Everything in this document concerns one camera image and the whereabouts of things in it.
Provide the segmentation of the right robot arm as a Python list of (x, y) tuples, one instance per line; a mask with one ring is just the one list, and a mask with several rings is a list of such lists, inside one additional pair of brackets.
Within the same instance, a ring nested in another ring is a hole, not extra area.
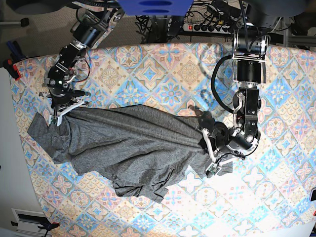
[(117, 22), (124, 16), (124, 11), (115, 0), (83, 0), (82, 4), (103, 8), (102, 12), (87, 9), (82, 16), (77, 16), (73, 25), (73, 41), (64, 46), (53, 66), (45, 73), (43, 86), (47, 92), (39, 95), (51, 99), (52, 113), (49, 123), (60, 126), (62, 117), (71, 110), (88, 105), (83, 99), (89, 92), (73, 89), (74, 83), (81, 83), (88, 78), (79, 79), (78, 63), (85, 62), (87, 49), (96, 48), (108, 36)]

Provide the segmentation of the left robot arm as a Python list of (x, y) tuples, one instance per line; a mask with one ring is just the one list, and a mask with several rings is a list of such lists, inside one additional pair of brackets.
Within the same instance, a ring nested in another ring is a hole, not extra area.
[[(211, 79), (211, 92), (218, 104), (233, 116), (233, 126), (228, 128), (215, 121), (209, 112), (199, 118), (209, 161), (205, 174), (211, 178), (235, 159), (245, 159), (257, 149), (261, 137), (258, 130), (258, 112), (261, 108), (259, 85), (266, 82), (265, 56), (271, 37), (269, 29), (280, 20), (273, 12), (271, 0), (248, 0), (241, 7), (242, 22), (233, 29), (233, 51), (216, 64)], [(233, 107), (229, 108), (219, 97), (215, 79), (220, 66), (232, 61), (233, 81), (238, 83)]]

